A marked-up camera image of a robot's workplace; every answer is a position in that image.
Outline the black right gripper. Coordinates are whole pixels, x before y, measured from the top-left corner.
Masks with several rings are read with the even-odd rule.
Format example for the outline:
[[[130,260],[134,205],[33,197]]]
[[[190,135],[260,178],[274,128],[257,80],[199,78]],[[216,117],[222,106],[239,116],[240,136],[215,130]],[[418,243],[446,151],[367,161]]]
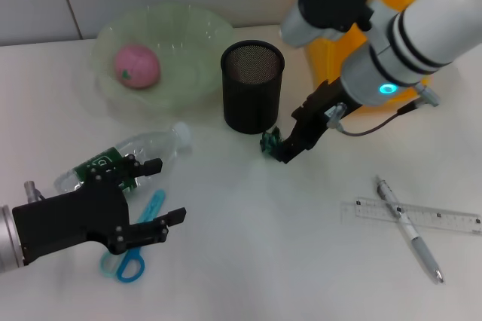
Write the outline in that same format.
[[[287,164],[303,151],[310,150],[328,129],[326,111],[338,103],[346,105],[345,115],[358,109],[358,103],[345,91],[339,78],[331,83],[323,81],[291,114],[296,124],[290,136],[285,139],[279,130],[273,132],[277,160]]]

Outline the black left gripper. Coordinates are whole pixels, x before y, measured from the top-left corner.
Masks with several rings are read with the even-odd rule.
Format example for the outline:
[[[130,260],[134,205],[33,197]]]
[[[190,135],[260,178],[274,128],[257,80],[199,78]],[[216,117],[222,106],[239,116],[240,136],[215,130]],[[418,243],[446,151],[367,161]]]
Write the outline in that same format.
[[[92,167],[79,189],[12,209],[23,263],[86,242],[97,242],[112,254],[164,243],[169,228],[185,220],[184,207],[149,222],[130,225],[122,190],[137,187],[136,179],[161,172],[160,158],[144,163],[129,154]]]

